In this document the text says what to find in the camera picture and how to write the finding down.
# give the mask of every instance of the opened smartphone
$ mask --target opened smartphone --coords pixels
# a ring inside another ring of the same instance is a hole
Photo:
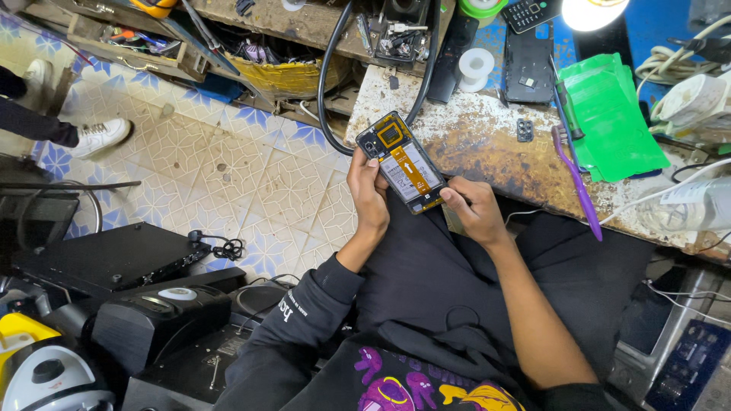
[[[379,172],[412,214],[444,202],[439,190],[447,182],[397,112],[376,121],[355,138],[355,143],[368,159],[378,159]]]

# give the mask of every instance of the black sweatpants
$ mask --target black sweatpants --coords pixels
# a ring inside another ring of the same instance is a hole
[[[518,367],[495,265],[476,242],[447,229],[439,208],[414,216],[389,191],[391,222],[365,265],[356,297],[359,330],[396,320],[441,333],[479,324]],[[624,307],[644,277],[654,245],[541,213],[515,240],[553,309],[600,380],[612,368]]]
[[[41,116],[10,99],[20,99],[27,92],[23,79],[0,66],[0,129],[36,141],[50,141],[60,146],[76,147],[79,137],[76,126],[56,117]]]

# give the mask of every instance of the person's left hand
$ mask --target person's left hand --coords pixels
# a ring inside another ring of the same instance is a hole
[[[358,213],[356,233],[383,238],[390,216],[386,208],[388,182],[378,173],[378,159],[368,161],[366,155],[356,148],[348,171],[348,186]]]

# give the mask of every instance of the purple toothbrush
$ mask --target purple toothbrush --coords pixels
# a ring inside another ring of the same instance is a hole
[[[599,226],[599,219],[596,217],[594,204],[591,203],[591,198],[589,198],[589,194],[586,193],[586,187],[584,187],[584,181],[581,179],[579,169],[576,168],[576,165],[571,160],[569,160],[566,157],[566,154],[564,154],[564,151],[561,150],[561,139],[567,139],[569,136],[566,133],[566,130],[559,126],[551,127],[550,134],[551,137],[553,137],[553,147],[556,148],[558,156],[561,157],[562,160],[564,160],[564,163],[566,163],[566,166],[571,172],[571,177],[574,179],[576,192],[579,194],[579,203],[581,203],[581,208],[583,208],[586,219],[589,221],[589,227],[591,227],[591,232],[594,233],[594,236],[597,240],[601,241],[602,228]]]

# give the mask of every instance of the white sneaker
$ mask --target white sneaker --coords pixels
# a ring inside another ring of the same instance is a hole
[[[132,123],[123,118],[115,118],[104,123],[77,128],[79,145],[70,149],[69,154],[78,159],[88,159],[104,148],[114,146],[132,130]]]
[[[49,90],[51,88],[52,77],[53,65],[50,61],[42,59],[33,60],[25,74],[23,74],[28,91],[25,96],[15,100],[15,102],[29,110],[45,114],[43,112],[48,109],[48,104],[50,103],[48,94],[50,94]]]

